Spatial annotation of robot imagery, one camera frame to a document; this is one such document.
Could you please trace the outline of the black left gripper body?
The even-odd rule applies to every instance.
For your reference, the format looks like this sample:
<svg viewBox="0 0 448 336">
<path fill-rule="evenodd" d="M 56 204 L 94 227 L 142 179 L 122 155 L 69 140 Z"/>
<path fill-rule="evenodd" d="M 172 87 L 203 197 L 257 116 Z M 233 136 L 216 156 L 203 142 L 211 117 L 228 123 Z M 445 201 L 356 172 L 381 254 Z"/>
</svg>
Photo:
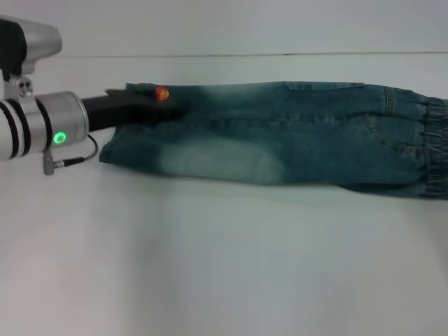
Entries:
<svg viewBox="0 0 448 336">
<path fill-rule="evenodd" d="M 136 123 L 139 119 L 141 100 L 130 94 L 108 93 L 84 98 L 81 102 L 87 112 L 90 132 Z"/>
</svg>

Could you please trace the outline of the blue denim shorts with embroidery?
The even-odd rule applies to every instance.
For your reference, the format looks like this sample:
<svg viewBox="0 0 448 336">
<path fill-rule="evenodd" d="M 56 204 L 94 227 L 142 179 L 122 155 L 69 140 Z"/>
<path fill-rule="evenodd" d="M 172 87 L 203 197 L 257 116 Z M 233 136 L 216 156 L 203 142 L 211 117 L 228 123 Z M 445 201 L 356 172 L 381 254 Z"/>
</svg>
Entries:
<svg viewBox="0 0 448 336">
<path fill-rule="evenodd" d="M 338 82 L 134 83 L 182 118 L 118 127 L 101 162 L 163 176 L 448 200 L 448 99 Z"/>
</svg>

